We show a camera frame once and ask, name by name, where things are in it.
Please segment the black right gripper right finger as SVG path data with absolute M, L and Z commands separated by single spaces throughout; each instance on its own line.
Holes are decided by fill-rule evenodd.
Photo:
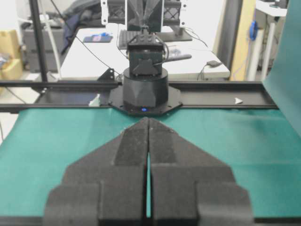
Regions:
M 157 226 L 252 226 L 248 191 L 231 167 L 155 119 L 149 123 L 152 219 Z

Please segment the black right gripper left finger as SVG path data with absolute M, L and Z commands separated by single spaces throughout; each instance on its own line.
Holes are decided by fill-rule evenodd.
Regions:
M 53 188 L 46 226 L 141 226 L 146 212 L 149 120 L 71 163 Z

